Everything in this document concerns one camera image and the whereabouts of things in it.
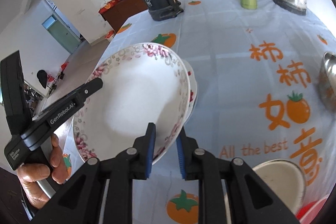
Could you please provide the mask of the person's left hand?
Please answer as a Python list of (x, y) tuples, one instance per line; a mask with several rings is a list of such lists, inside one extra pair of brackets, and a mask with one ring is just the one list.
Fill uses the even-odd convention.
[(41, 209), (50, 198), (38, 186), (37, 182), (52, 176), (58, 184), (63, 184), (68, 178), (67, 167), (63, 160), (63, 151), (59, 147), (59, 139), (55, 134), (51, 136), (53, 150), (50, 157), (51, 173), (44, 164), (25, 164), (17, 169), (17, 175), (29, 203), (37, 209)]

